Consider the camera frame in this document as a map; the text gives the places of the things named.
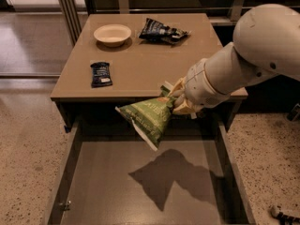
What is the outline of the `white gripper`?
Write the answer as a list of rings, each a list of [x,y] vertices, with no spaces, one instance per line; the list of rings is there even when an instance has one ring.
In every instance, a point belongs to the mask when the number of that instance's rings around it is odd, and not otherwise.
[[[203,107],[214,108],[230,98],[229,95],[219,93],[208,81],[205,62],[204,58],[193,65],[186,78],[180,78],[171,89],[168,96],[178,98],[174,102],[173,114],[197,113]]]

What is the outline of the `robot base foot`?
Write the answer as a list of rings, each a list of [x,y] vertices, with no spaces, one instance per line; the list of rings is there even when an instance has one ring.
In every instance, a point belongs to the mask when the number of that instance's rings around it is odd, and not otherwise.
[[[284,209],[279,205],[273,205],[270,209],[271,216],[279,220],[280,225],[300,225],[300,212],[292,209]]]

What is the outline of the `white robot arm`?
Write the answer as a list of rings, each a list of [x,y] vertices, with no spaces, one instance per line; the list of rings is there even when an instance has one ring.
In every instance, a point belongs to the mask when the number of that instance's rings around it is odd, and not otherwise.
[[[171,91],[173,113],[197,113],[232,92],[284,75],[300,80],[300,13],[277,4],[252,8],[237,22],[232,42],[193,65]]]

